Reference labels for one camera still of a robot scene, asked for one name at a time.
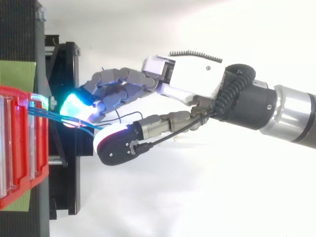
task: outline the white backdrop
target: white backdrop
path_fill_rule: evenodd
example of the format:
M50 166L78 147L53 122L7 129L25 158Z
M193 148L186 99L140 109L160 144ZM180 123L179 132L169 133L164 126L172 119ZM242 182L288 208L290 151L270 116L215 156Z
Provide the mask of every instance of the white backdrop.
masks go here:
M101 67L141 69L148 56L191 49L249 64L259 80L316 94L312 0L41 3L48 11L46 33L81 48L81 83ZM135 110L148 116L189 108L152 95L119 113ZM51 236L314 237L315 154L210 121L123 165L108 167L97 156L84 157L81 211L58 212Z

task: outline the red plastic bin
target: red plastic bin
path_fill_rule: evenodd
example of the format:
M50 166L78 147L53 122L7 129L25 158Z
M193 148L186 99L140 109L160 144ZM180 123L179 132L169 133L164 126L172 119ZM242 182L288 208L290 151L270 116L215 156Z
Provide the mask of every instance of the red plastic bin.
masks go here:
M48 99L0 86L0 210L49 173L48 119L28 115L28 106L48 110Z
M0 209L30 188L28 95L0 86Z

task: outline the black coiled wire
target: black coiled wire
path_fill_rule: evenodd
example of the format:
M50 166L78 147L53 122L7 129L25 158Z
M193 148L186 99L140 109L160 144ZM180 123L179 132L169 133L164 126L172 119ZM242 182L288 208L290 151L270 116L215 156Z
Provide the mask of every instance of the black coiled wire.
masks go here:
M250 85L255 77L256 71L245 64L233 64L226 68L226 71L237 74L238 78L231 82L215 100L213 111L217 116L222 115L227 106L233 101L236 96L248 85Z

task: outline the robotic finger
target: robotic finger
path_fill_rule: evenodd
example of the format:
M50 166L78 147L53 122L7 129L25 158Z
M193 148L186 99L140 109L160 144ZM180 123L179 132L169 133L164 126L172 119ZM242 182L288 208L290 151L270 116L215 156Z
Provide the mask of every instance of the robotic finger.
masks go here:
M192 114L188 111L179 111L161 116L152 115L127 126L111 125L96 134L93 147L103 164L122 164L162 142L158 140L154 143L139 144L139 141L157 137L168 131L173 132L173 136L176 133L197 130L210 116L210 114L203 116L200 114L192 117Z

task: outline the black panel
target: black panel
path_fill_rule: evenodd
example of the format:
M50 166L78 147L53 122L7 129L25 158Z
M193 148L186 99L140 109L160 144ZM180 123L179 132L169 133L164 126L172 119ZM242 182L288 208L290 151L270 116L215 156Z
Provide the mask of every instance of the black panel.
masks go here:
M57 44L51 56L46 57L46 75L51 93L57 101L55 111L60 108L71 93L78 87L77 46L73 42ZM58 137L50 130L49 154L60 156L62 149L66 165L49 167L50 217L55 219L56 210L68 210L69 215L76 215L80 210L80 158L93 155L93 139L84 131L55 123Z
M35 62L34 0L0 1L0 60Z
M0 1L0 60L37 60L37 5L35 0ZM44 33L37 37L44 38ZM44 48L38 50L44 55ZM31 190L28 212L0 211L0 237L49 237L48 178Z
M1 237L48 237L48 178L31 190L28 212L0 212Z

